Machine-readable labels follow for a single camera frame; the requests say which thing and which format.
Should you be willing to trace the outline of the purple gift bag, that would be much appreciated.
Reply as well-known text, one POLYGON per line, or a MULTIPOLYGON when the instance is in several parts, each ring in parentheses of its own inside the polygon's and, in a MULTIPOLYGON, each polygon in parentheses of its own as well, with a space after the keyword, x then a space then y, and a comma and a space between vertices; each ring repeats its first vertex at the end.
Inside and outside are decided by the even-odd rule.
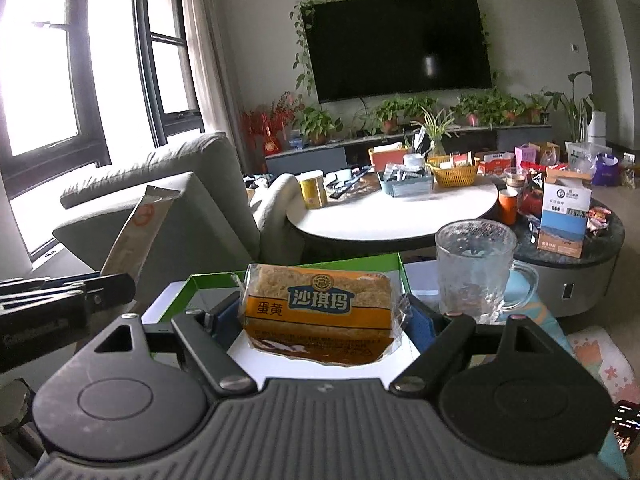
POLYGON ((594 162, 592 184, 617 186, 620 184, 620 160, 612 154, 599 153, 594 162))

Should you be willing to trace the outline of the grey storage tray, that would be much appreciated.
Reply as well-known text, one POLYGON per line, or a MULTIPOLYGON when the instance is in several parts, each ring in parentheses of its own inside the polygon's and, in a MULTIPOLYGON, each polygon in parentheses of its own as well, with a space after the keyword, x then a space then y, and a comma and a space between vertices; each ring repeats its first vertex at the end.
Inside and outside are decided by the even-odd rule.
POLYGON ((378 171, 378 183, 381 190, 392 197, 411 197, 422 194, 430 194, 434 188, 434 176, 432 174, 416 174, 414 177, 400 177, 400 170, 394 169, 388 178, 385 171, 378 171))

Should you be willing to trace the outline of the beige snack packet orange logo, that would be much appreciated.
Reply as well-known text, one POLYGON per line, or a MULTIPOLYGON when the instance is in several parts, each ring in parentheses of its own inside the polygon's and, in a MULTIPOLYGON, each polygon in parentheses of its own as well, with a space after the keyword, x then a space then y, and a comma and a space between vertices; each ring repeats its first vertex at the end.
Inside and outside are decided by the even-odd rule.
POLYGON ((102 275, 128 274, 139 281, 146 258, 168 211, 180 196, 177 190, 148 185, 116 237, 101 269, 102 275))

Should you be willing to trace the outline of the dark round side table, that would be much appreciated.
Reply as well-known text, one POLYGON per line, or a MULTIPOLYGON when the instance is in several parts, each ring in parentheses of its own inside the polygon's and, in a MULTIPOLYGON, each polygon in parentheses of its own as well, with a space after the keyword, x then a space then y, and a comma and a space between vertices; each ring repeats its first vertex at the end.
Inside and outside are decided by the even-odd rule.
POLYGON ((536 270, 537 295, 556 318, 587 312, 605 296, 624 244, 625 229, 620 217, 600 200, 593 198, 591 205, 605 210, 608 227, 602 234, 585 238, 580 258, 539 250, 537 234, 522 217, 512 226, 518 239, 515 260, 536 270))

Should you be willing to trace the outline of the blue white carton box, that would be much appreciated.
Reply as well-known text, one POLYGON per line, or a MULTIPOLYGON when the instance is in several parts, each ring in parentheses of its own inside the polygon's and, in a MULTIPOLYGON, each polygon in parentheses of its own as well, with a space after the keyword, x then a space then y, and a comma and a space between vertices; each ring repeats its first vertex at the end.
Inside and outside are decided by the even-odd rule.
POLYGON ((589 174, 566 169, 546 171, 537 248, 580 258, 591 204, 589 174))

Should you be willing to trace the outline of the yellow canister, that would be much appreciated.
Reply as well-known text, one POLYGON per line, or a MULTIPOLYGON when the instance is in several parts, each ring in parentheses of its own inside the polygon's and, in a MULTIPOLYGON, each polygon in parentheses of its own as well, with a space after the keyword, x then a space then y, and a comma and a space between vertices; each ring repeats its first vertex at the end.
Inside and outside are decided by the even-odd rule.
POLYGON ((319 209, 326 206, 328 198, 324 188, 324 173, 322 170, 311 170, 297 176, 300 192, 307 209, 319 209))

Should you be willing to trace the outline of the red flower decoration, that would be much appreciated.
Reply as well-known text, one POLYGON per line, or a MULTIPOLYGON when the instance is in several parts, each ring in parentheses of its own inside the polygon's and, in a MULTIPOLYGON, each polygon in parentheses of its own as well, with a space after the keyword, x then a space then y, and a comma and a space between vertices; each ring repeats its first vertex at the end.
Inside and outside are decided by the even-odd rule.
POLYGON ((247 147, 256 157, 258 167, 266 168, 266 157, 282 152, 279 134, 295 122, 305 107, 303 97, 291 91, 282 93, 270 105, 258 105, 241 113, 241 127, 247 147))

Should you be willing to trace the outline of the clear glass mug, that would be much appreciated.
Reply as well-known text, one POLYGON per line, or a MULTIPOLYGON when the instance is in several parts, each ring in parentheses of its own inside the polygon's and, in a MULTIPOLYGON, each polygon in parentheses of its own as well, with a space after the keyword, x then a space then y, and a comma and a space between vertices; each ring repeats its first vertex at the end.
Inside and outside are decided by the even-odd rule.
POLYGON ((439 307, 476 322, 496 324, 525 306, 539 283, 537 271, 514 260, 518 239, 505 224, 473 219, 450 222, 435 235, 439 307))

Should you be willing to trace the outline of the yellow sachima cake packet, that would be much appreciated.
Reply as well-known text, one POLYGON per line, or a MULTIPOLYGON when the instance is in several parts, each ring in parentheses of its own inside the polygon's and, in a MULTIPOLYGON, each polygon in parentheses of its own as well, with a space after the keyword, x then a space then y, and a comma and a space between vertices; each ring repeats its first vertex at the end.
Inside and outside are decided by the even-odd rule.
POLYGON ((324 364, 366 365, 401 340, 399 286, 385 273, 252 263, 239 320, 257 349, 324 364))

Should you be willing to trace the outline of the yellow wicker basket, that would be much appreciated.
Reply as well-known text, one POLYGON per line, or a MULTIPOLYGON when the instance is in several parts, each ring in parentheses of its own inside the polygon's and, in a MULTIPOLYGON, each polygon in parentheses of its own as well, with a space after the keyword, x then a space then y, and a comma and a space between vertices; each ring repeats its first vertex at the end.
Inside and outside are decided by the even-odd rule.
POLYGON ((441 188, 463 188, 472 185, 477 176, 476 165, 454 166, 447 156, 429 158, 426 164, 441 188))

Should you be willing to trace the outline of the black wall television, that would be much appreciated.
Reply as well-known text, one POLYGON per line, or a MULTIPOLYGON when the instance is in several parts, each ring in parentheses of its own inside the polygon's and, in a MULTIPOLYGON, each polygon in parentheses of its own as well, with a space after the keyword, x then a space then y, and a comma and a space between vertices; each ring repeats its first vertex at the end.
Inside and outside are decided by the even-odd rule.
POLYGON ((491 86, 477 0, 313 3, 303 23, 322 103, 491 86))

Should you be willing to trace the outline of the white round coffee table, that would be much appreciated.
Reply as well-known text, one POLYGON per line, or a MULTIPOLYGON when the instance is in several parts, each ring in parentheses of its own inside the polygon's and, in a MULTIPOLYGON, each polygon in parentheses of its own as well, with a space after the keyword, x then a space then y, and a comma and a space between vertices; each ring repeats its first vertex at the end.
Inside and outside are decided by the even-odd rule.
POLYGON ((381 190, 334 200, 308 209, 301 197, 286 208, 288 221, 305 235, 341 242, 399 242, 435 234, 442 226, 483 217, 498 200, 498 188, 488 177, 470 186, 442 188, 409 197, 381 190))

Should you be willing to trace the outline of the grey tv cabinet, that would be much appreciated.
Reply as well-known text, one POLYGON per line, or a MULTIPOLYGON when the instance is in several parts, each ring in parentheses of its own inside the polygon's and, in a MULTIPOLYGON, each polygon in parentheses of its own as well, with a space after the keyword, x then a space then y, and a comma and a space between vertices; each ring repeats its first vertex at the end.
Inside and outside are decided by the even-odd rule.
MULTIPOLYGON (((376 134, 362 138, 336 141, 333 143, 288 150, 266 157, 266 166, 270 174, 301 174, 309 170, 332 172, 347 167, 363 166, 370 162, 369 150, 378 145, 409 141, 412 134, 403 133, 376 134)), ((528 142, 553 142, 554 133, 550 125, 519 125, 497 127, 463 127, 452 136, 444 136, 442 144, 447 153, 451 152, 487 152, 512 151, 516 146, 528 142)))

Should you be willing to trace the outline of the spider plant in vase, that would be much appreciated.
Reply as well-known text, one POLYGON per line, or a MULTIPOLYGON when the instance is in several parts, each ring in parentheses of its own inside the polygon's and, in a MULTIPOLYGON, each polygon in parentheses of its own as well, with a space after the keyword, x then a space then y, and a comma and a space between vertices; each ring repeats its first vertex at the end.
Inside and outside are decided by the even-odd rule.
POLYGON ((442 138, 451 136, 451 128, 456 122, 453 112, 442 108, 434 113, 429 108, 422 108, 420 122, 414 122, 420 129, 413 136, 413 151, 424 157, 437 157, 446 154, 442 138))

